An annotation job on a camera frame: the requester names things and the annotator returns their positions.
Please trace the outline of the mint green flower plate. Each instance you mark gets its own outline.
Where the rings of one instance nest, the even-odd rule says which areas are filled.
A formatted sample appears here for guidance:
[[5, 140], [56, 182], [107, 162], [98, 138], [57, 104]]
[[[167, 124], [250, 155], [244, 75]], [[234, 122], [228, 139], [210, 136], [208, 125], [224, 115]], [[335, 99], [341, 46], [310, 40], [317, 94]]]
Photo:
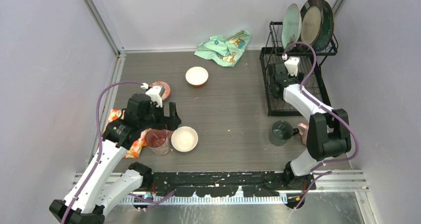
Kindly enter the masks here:
[[298, 5], [292, 3], [282, 21], [281, 43], [284, 48], [298, 41], [301, 34], [302, 18]]

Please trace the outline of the white bowl orange outside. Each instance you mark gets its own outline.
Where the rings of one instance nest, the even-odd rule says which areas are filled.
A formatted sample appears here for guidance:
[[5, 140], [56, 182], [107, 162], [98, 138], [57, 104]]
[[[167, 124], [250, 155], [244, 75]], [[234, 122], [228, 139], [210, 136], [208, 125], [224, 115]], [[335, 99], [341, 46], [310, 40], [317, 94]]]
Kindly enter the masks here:
[[208, 71], [203, 67], [192, 67], [187, 70], [185, 79], [194, 87], [203, 86], [209, 78]]

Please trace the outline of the dark blue floral plate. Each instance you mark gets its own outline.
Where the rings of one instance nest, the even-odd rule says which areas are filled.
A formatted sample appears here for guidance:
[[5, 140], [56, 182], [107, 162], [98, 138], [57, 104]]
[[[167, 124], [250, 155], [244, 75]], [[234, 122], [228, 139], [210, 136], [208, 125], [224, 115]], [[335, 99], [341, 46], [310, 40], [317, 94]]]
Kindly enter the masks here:
[[334, 33], [334, 14], [332, 7], [325, 0], [321, 0], [321, 2], [323, 5], [323, 23], [318, 39], [313, 45], [316, 52], [323, 51], [328, 47]]

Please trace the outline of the black rimmed cream plate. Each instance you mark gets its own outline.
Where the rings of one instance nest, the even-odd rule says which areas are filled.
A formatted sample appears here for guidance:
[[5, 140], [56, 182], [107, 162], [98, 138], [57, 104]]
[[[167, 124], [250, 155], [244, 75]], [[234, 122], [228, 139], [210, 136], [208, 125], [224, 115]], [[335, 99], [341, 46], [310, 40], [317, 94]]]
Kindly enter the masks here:
[[321, 0], [307, 0], [300, 10], [302, 26], [300, 41], [314, 46], [323, 24], [323, 4]]

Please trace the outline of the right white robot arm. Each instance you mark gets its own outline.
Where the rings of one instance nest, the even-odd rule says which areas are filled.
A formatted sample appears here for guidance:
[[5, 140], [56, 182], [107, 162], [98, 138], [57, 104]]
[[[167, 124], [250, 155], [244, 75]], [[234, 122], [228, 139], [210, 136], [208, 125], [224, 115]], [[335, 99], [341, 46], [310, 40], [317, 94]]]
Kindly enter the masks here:
[[351, 150], [348, 114], [309, 93], [296, 77], [288, 74], [283, 63], [268, 65], [268, 75], [270, 92], [292, 105], [308, 121], [306, 150], [285, 165], [281, 176], [284, 185], [293, 190], [322, 162]]

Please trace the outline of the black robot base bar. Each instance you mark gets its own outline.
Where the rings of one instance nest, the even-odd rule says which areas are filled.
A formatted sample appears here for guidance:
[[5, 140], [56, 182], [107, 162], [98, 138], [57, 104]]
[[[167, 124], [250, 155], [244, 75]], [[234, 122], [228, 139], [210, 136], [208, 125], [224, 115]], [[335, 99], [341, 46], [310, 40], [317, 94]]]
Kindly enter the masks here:
[[313, 176], [293, 177], [275, 171], [239, 172], [155, 172], [148, 187], [137, 191], [151, 191], [156, 195], [167, 195], [175, 191], [176, 197], [212, 198], [233, 197], [242, 191], [244, 197], [278, 196], [280, 191], [302, 193], [308, 188]]

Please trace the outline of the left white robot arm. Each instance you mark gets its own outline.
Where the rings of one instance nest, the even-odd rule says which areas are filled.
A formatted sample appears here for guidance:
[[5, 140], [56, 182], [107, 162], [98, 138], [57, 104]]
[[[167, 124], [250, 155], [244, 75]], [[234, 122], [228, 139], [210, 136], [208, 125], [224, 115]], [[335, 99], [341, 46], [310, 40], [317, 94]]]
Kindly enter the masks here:
[[147, 129], [174, 131], [181, 125], [176, 104], [169, 102], [169, 116], [156, 98], [134, 94], [120, 117], [108, 123], [93, 160], [62, 200], [54, 200], [49, 210], [62, 224], [102, 224], [109, 212], [132, 191], [147, 191], [153, 183], [151, 168], [132, 163], [112, 185], [105, 187], [117, 164], [134, 141]]

